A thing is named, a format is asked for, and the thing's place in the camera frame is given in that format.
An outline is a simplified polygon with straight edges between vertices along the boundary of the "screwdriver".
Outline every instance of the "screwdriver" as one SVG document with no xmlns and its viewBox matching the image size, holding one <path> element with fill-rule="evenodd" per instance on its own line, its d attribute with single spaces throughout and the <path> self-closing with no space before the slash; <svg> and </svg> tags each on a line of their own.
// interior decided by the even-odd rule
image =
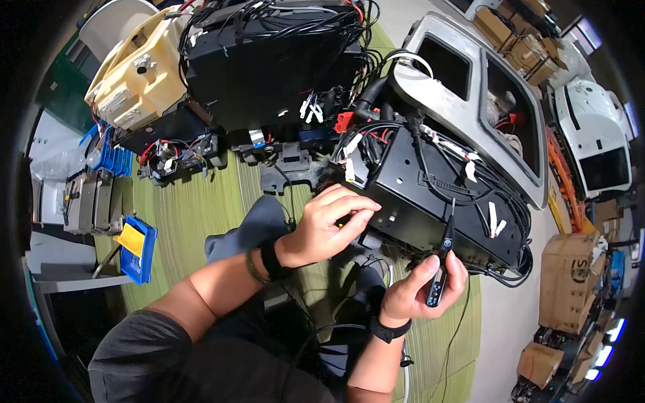
<svg viewBox="0 0 645 403">
<path fill-rule="evenodd" d="M 446 223 L 446 230 L 444 231 L 443 237 L 441 237 L 441 244 L 439 246 L 439 270 L 430 281 L 430 290 L 428 292 L 428 298 L 426 299 L 426 305 L 431 308 L 436 308 L 439 306 L 439 301 L 441 300 L 441 294 L 443 294 L 444 286 L 446 285 L 446 279 L 448 277 L 448 270 L 446 270 L 446 257 L 448 252 L 452 250 L 452 242 L 455 238 L 455 198 L 452 199 L 452 212 L 450 213 L 450 218 Z"/>
</svg>

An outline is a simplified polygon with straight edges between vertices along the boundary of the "bracelet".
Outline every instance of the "bracelet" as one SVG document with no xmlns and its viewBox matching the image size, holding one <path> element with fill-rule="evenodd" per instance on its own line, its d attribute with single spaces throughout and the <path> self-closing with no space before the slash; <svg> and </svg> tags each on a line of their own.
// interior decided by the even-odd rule
<svg viewBox="0 0 645 403">
<path fill-rule="evenodd" d="M 266 280 L 264 277 L 260 275 L 260 273 L 257 272 L 257 268 L 253 264 L 253 258 L 251 257 L 252 251 L 253 249 L 249 249 L 248 251 L 246 251 L 246 269 L 248 270 L 251 277 L 253 277 L 262 285 L 271 284 L 270 281 Z"/>
</svg>

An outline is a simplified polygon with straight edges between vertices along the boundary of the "beige plastic housing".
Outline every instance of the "beige plastic housing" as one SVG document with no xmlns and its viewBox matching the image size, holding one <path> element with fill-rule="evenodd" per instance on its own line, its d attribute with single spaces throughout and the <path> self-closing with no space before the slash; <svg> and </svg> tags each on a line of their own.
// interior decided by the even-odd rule
<svg viewBox="0 0 645 403">
<path fill-rule="evenodd" d="M 136 130 L 162 116 L 186 93 L 179 77 L 177 44 L 187 17 L 164 20 L 168 7 L 139 25 L 108 54 L 85 102 L 96 103 L 111 126 Z"/>
</svg>

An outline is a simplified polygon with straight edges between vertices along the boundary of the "black wristband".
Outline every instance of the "black wristband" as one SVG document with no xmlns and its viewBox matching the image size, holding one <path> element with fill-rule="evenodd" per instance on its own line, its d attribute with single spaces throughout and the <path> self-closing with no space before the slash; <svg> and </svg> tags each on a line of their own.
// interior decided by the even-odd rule
<svg viewBox="0 0 645 403">
<path fill-rule="evenodd" d="M 412 319 L 410 319 L 408 323 L 401 326 L 400 328 L 395 328 L 395 329 L 388 328 L 387 326 L 383 326 L 379 322 L 379 319 L 376 316 L 372 317 L 372 322 L 370 323 L 370 331 L 376 337 L 383 340 L 387 344 L 391 343 L 392 340 L 398 339 L 399 337 L 406 334 L 411 327 L 412 327 Z"/>
<path fill-rule="evenodd" d="M 275 241 L 268 241 L 260 245 L 262 264 L 269 273 L 271 282 L 286 280 L 293 274 L 290 268 L 283 268 L 275 255 Z"/>
</svg>

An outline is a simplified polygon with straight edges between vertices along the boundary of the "black rubber hose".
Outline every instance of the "black rubber hose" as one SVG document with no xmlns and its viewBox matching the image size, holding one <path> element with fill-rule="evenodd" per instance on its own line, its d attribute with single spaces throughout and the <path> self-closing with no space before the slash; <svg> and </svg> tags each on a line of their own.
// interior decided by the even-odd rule
<svg viewBox="0 0 645 403">
<path fill-rule="evenodd" d="M 381 77 L 374 81 L 373 84 L 370 84 L 369 87 L 365 88 L 365 91 L 362 92 L 361 97 L 358 102 L 356 102 L 356 107 L 354 108 L 354 114 L 356 116 L 360 117 L 364 121 L 369 121 L 370 119 L 377 120 L 381 118 L 381 115 L 378 112 L 371 111 L 370 107 L 387 82 L 387 76 Z"/>
<path fill-rule="evenodd" d="M 392 108 L 392 105 L 388 103 L 381 105 L 381 117 L 387 121 L 394 120 L 394 109 Z"/>
</svg>

